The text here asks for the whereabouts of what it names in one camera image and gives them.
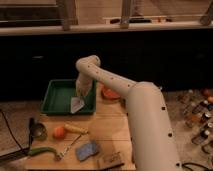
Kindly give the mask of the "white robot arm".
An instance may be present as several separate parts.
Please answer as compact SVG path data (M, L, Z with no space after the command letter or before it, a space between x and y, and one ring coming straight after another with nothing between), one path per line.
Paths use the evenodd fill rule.
M98 56L77 60L77 95L87 96L93 80L126 100L136 171L182 171L168 110L152 82L136 82L100 68Z

